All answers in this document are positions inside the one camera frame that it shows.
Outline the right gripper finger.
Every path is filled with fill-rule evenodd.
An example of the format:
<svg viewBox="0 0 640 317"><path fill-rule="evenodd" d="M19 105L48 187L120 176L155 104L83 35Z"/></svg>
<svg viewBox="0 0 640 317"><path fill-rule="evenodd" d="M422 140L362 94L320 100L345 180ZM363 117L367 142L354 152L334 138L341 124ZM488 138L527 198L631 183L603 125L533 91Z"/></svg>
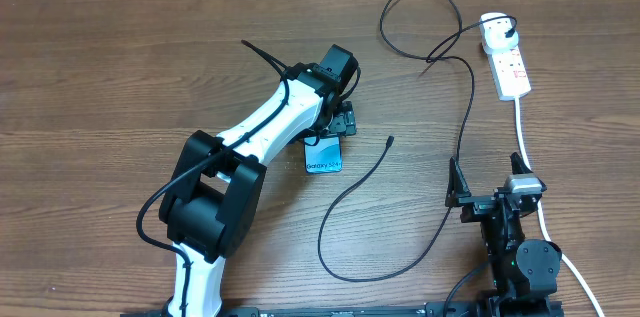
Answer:
<svg viewBox="0 0 640 317"><path fill-rule="evenodd" d="M451 157L449 160L449 180L445 197L446 207L461 207L468 204L471 198L471 191L465 180L458 160Z"/></svg>
<svg viewBox="0 0 640 317"><path fill-rule="evenodd" d="M513 175L532 173L532 170L527 166L524 159L517 152L510 155L510 163Z"/></svg>

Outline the blue Galaxy smartphone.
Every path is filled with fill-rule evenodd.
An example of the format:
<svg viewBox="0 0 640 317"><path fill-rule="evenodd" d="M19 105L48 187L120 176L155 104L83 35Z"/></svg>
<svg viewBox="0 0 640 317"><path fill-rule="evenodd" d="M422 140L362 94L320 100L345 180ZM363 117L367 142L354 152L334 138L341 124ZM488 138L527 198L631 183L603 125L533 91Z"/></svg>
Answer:
<svg viewBox="0 0 640 317"><path fill-rule="evenodd" d="M307 173L336 173L342 170L343 160L338 137L308 137L303 140L303 144Z"/></svg>

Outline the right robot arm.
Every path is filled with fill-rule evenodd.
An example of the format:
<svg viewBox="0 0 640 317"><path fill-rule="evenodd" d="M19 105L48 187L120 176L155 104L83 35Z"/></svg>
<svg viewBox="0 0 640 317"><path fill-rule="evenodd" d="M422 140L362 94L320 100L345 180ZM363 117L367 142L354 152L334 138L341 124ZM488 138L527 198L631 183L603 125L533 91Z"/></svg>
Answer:
<svg viewBox="0 0 640 317"><path fill-rule="evenodd" d="M487 260L467 273L447 296L444 316L562 316L557 292L562 251L546 240L528 239L521 219L538 210L546 185L514 152L512 173L491 195L474 196L456 158L449 162L445 205L461 209L463 223L479 223ZM453 297L470 279L489 268L493 288L481 291L474 301L454 303Z"/></svg>

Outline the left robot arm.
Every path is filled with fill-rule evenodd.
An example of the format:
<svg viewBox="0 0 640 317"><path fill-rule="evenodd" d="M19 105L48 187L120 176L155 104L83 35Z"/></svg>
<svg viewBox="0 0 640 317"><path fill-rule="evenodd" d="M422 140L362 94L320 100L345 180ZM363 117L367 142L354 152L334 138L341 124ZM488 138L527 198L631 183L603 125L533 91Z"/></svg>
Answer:
<svg viewBox="0 0 640 317"><path fill-rule="evenodd" d="M178 262L163 316L216 316L228 257L249 232L268 164L287 145L310 148L355 134L348 98L360 77L357 59L332 45L319 63L287 66L259 50L280 76L274 94L235 127L185 142L163 194L159 219Z"/></svg>

